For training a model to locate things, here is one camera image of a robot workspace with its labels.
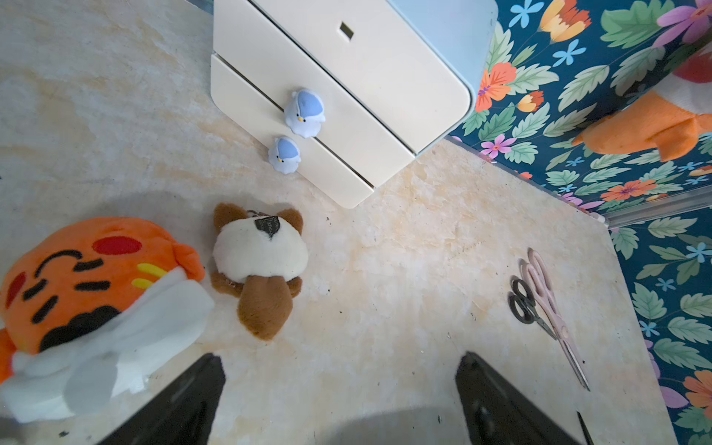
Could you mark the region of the light blue drawer cabinet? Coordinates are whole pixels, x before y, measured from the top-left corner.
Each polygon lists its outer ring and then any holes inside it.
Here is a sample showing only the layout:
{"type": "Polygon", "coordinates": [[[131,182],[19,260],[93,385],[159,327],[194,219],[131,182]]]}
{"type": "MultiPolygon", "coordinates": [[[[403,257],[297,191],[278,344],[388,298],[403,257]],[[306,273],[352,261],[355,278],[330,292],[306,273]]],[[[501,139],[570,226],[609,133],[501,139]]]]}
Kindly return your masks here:
{"type": "Polygon", "coordinates": [[[475,109],[494,35],[493,1],[218,1],[211,98],[268,150],[351,209],[475,109]],[[317,137],[287,127],[293,92],[324,102],[317,137]]]}

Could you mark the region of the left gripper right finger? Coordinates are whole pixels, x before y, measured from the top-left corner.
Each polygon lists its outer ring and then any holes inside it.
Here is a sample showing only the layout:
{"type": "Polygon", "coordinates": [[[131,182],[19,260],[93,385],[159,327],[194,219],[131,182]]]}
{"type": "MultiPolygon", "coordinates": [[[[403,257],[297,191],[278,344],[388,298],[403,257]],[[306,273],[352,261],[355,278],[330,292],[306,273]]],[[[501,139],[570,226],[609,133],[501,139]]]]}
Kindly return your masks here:
{"type": "Polygon", "coordinates": [[[473,444],[575,444],[478,354],[467,352],[455,376],[473,444]]]}

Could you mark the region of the brown white bear plush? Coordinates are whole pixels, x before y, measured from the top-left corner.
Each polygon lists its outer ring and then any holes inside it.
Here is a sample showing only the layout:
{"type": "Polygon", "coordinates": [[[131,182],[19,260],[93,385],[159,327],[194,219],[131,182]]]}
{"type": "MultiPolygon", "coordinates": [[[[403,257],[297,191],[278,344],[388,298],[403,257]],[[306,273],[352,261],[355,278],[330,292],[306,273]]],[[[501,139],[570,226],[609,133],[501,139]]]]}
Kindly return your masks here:
{"type": "Polygon", "coordinates": [[[214,209],[213,225],[211,285],[237,298],[239,322],[269,342],[289,320],[308,266],[303,217],[294,208],[267,214],[223,202],[214,209]]]}

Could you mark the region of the black scissors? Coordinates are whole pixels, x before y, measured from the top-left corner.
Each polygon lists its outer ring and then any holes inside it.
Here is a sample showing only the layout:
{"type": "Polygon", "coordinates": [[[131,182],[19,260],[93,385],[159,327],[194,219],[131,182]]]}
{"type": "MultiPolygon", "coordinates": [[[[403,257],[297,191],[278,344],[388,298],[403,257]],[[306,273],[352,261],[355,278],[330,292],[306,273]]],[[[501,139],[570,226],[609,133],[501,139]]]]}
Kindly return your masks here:
{"type": "Polygon", "coordinates": [[[510,281],[510,286],[508,304],[513,316],[522,324],[537,324],[548,336],[558,340],[554,330],[537,313],[537,303],[528,284],[521,278],[513,277],[510,281]]]}

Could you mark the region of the black scissors mid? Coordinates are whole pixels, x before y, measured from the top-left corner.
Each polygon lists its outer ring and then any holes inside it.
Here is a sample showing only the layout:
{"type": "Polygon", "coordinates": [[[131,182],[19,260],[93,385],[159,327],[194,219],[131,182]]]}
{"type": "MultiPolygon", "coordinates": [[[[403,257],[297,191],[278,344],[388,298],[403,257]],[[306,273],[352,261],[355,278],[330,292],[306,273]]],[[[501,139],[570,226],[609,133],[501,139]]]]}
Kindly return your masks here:
{"type": "Polygon", "coordinates": [[[585,443],[587,445],[593,445],[593,439],[591,438],[591,434],[589,432],[589,429],[583,419],[583,416],[580,412],[577,413],[578,417],[578,422],[580,422],[580,427],[582,430],[582,434],[584,435],[585,443]]]}

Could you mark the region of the orange hanging plush toy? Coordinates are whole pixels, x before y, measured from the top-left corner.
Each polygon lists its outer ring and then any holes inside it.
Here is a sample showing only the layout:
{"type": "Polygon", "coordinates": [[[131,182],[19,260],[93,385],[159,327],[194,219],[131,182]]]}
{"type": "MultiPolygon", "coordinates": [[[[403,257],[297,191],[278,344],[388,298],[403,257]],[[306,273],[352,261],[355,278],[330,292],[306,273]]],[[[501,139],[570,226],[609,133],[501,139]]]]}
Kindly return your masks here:
{"type": "Polygon", "coordinates": [[[655,148],[662,161],[674,161],[710,131],[711,46],[706,44],[632,105],[583,130],[573,144],[600,155],[655,148]]]}

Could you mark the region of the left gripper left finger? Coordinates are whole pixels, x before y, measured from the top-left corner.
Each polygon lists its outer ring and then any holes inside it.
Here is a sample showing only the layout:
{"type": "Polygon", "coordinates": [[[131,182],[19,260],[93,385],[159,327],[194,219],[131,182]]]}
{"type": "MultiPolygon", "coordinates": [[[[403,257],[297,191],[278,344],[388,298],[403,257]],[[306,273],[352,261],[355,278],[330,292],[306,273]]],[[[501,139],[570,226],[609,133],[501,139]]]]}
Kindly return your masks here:
{"type": "Polygon", "coordinates": [[[225,382],[221,358],[206,353],[100,444],[206,444],[225,382]]]}

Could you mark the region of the blue drawer knob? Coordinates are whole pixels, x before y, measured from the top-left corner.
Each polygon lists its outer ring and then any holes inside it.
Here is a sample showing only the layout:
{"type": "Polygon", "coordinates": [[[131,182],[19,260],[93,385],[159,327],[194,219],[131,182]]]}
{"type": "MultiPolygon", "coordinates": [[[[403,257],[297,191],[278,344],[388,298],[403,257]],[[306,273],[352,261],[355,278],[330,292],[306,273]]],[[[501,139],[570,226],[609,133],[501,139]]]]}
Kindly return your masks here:
{"type": "Polygon", "coordinates": [[[326,121],[322,98],[308,89],[292,93],[284,115],[287,127],[303,138],[317,137],[326,121]]]}
{"type": "Polygon", "coordinates": [[[301,163],[300,149],[293,140],[278,137],[269,148],[268,162],[282,174],[293,174],[301,163]]]}

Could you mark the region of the upper blue drawer knob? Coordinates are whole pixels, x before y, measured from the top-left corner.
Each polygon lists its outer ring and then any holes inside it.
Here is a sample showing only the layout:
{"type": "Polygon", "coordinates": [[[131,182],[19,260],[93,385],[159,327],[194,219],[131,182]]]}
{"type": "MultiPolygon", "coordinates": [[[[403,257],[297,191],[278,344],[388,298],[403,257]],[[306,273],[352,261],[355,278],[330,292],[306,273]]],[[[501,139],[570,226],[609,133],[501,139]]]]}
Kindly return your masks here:
{"type": "Polygon", "coordinates": [[[317,137],[326,121],[322,98],[308,89],[292,93],[284,115],[287,127],[303,138],[317,137]]]}

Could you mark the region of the orange tiger plush toy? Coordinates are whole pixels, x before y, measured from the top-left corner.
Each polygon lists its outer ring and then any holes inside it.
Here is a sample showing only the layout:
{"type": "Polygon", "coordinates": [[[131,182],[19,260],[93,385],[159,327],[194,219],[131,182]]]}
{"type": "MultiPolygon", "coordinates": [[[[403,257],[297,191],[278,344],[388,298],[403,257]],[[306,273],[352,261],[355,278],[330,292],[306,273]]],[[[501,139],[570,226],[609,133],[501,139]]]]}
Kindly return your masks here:
{"type": "Polygon", "coordinates": [[[67,226],[1,287],[1,399],[22,424],[96,413],[203,333],[198,252],[138,218],[67,226]]]}

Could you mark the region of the pink handled scissors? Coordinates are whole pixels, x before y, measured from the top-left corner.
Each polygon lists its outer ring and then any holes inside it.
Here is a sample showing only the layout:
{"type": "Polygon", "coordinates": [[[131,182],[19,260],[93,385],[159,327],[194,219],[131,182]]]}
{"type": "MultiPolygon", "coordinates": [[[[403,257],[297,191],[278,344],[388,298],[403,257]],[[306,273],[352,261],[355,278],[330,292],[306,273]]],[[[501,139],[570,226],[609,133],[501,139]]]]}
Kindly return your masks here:
{"type": "Polygon", "coordinates": [[[580,385],[590,391],[591,388],[584,372],[583,361],[580,358],[572,333],[559,311],[556,295],[552,288],[552,280],[543,257],[533,248],[528,249],[527,259],[521,264],[521,273],[524,282],[532,291],[534,299],[545,313],[549,326],[553,330],[554,336],[567,357],[567,361],[569,361],[580,385]]]}

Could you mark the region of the lower blue drawer knob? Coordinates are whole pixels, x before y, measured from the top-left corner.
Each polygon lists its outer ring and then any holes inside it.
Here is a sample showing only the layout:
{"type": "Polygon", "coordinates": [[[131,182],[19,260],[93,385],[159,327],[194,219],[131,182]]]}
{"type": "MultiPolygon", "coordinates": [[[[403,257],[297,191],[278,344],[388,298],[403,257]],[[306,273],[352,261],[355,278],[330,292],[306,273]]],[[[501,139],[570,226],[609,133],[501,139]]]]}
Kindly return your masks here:
{"type": "Polygon", "coordinates": [[[293,174],[301,163],[300,149],[293,140],[278,137],[269,148],[268,162],[282,174],[293,174]]]}

